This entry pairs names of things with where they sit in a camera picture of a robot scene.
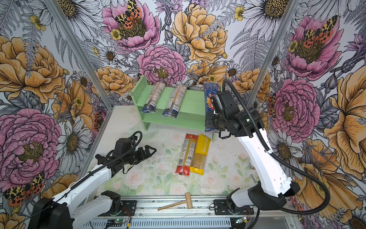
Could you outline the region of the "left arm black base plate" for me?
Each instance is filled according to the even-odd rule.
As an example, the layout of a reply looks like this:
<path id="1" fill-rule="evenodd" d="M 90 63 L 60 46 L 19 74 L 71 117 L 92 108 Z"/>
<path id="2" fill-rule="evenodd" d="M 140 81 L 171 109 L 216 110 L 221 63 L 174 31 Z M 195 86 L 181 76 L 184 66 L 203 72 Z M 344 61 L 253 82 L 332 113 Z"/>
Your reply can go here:
<path id="1" fill-rule="evenodd" d="M 122 216 L 134 216 L 136 211 L 136 200 L 121 200 L 120 205 L 117 207 L 112 206 L 112 208 L 101 215 L 99 217 L 122 217 Z"/>

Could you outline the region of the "clear spaghetti bag white label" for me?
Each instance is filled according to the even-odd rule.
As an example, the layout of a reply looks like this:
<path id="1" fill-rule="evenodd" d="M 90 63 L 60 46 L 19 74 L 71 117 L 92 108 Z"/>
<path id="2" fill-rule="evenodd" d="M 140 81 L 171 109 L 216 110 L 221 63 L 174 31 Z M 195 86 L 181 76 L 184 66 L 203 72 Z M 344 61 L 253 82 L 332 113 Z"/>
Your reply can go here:
<path id="1" fill-rule="evenodd" d="M 187 86 L 185 85 L 179 85 L 173 90 L 169 102 L 163 111 L 163 117 L 177 118 L 186 91 Z"/>

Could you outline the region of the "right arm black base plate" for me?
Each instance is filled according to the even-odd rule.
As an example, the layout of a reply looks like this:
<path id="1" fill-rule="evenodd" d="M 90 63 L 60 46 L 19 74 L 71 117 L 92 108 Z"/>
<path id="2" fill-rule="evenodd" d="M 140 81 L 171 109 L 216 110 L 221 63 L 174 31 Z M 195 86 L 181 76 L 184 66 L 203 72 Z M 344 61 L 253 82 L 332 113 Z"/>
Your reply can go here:
<path id="1" fill-rule="evenodd" d="M 237 207 L 233 202 L 226 199 L 213 201 L 215 215 L 254 215 L 254 209 L 250 206 Z"/>

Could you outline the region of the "blue Barilla spaghetti bag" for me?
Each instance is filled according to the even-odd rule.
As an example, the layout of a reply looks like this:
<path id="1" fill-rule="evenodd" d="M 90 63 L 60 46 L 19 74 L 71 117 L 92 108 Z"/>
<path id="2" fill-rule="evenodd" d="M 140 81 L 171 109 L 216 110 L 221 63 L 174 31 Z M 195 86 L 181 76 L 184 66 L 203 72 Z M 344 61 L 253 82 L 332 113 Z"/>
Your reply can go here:
<path id="1" fill-rule="evenodd" d="M 214 107 L 211 102 L 211 97 L 217 95 L 219 92 L 219 84 L 205 82 L 204 83 L 204 95 L 205 95 L 205 132 L 218 133 L 219 130 L 214 126 Z"/>

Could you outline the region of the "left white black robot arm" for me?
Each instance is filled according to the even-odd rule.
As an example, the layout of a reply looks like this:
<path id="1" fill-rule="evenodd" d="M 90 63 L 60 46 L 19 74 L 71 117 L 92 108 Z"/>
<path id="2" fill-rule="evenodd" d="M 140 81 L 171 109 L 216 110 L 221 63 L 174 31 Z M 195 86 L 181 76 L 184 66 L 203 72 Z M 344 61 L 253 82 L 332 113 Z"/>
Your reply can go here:
<path id="1" fill-rule="evenodd" d="M 121 196 L 105 191 L 99 197 L 85 200 L 103 183 L 110 180 L 125 165 L 137 165 L 157 152 L 149 145 L 139 147 L 137 137 L 120 138 L 114 150 L 106 156 L 97 154 L 97 166 L 65 191 L 52 198 L 41 198 L 34 206 L 30 229 L 78 229 L 95 217 L 110 213 L 118 215 L 124 210 Z"/>

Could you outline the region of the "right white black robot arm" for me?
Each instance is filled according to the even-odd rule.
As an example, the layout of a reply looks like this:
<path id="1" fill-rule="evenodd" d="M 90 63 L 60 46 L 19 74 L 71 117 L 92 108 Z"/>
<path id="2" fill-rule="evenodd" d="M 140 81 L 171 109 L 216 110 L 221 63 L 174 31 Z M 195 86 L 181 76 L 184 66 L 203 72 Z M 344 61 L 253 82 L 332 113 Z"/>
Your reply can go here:
<path id="1" fill-rule="evenodd" d="M 249 189 L 236 189 L 227 196 L 231 211 L 243 206 L 256 206 L 259 210 L 280 210 L 287 203 L 286 198 L 299 191 L 299 185 L 287 176 L 273 156 L 271 148 L 265 148 L 262 137 L 269 145 L 267 132 L 261 115 L 254 109 L 241 110 L 229 91 L 208 97 L 213 109 L 206 116 L 206 127 L 219 132 L 228 131 L 235 136 L 249 155 L 260 181 Z"/>

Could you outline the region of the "clear spaghetti bag dark end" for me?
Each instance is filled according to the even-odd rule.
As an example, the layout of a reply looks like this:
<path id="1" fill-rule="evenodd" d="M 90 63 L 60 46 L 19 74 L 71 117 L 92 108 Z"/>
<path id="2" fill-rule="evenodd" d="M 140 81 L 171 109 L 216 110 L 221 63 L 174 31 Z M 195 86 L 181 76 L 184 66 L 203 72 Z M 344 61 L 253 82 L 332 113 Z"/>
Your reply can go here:
<path id="1" fill-rule="evenodd" d="M 142 108 L 142 113 L 155 113 L 156 112 L 157 102 L 165 87 L 166 87 L 165 81 L 157 82 L 154 85 L 145 105 Z"/>

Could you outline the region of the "yellow spaghetti bag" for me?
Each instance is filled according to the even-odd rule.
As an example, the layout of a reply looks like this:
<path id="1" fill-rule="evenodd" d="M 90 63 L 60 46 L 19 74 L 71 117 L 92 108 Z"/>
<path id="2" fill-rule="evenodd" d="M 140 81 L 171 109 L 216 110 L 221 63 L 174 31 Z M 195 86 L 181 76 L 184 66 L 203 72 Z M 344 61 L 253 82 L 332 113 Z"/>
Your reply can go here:
<path id="1" fill-rule="evenodd" d="M 205 171 L 205 162 L 209 150 L 211 139 L 205 135 L 199 135 L 196 142 L 193 160 L 190 166 L 190 171 L 195 174 L 203 175 Z"/>

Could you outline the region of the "red-ended clear spaghetti bag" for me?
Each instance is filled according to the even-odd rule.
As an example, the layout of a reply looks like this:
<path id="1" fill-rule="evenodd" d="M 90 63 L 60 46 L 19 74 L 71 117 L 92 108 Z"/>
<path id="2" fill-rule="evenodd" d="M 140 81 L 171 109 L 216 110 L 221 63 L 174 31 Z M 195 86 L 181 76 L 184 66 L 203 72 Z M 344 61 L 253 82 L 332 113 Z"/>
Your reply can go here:
<path id="1" fill-rule="evenodd" d="M 186 134 L 180 158 L 178 161 L 177 169 L 175 172 L 176 174 L 182 176 L 190 175 L 190 166 L 192 164 L 197 140 L 198 140 L 197 135 Z"/>

